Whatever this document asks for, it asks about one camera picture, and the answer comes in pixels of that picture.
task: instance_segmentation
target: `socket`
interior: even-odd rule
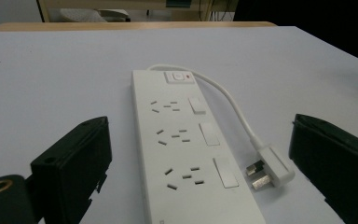
[[[190,72],[132,72],[148,224],[265,223]]]

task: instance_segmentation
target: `power plug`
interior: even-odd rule
[[[255,189],[260,189],[267,183],[272,183],[274,187],[278,188],[290,182],[295,177],[295,171],[292,166],[274,147],[262,147],[257,150],[257,154],[260,161],[246,168],[246,174],[248,176],[263,170],[265,172],[265,175],[252,184]]]
[[[265,223],[191,72],[133,71],[146,223]]]

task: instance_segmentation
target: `wooden table edge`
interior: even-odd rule
[[[7,22],[0,31],[142,30],[206,27],[268,27],[269,21]]]

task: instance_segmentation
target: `white power cord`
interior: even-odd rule
[[[245,129],[247,134],[250,137],[250,141],[257,151],[260,161],[248,166],[246,168],[247,175],[253,175],[261,170],[264,170],[266,175],[257,179],[253,186],[255,189],[259,189],[267,183],[271,182],[275,187],[280,187],[295,177],[295,171],[292,166],[280,155],[280,153],[275,150],[274,147],[269,145],[264,145],[263,142],[257,137],[253,132],[252,128],[248,124],[245,116],[242,114],[240,107],[235,102],[231,94],[220,84],[206,77],[205,75],[196,72],[192,69],[188,69],[182,66],[171,65],[171,64],[155,64],[147,68],[147,70],[153,71],[189,71],[193,73],[194,77],[202,79],[203,81],[211,84],[220,90],[231,103],[234,108],[235,113],[237,114],[242,127]]]

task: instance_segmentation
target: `white table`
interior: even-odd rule
[[[0,176],[27,177],[30,162],[78,123],[106,115],[113,162],[82,223],[145,223],[131,70],[155,63],[221,83],[283,155],[296,113],[358,136],[358,59],[296,27],[0,32]],[[199,84],[244,171],[255,161],[245,132],[227,100]],[[342,223],[297,168],[287,186],[254,196],[267,223]]]

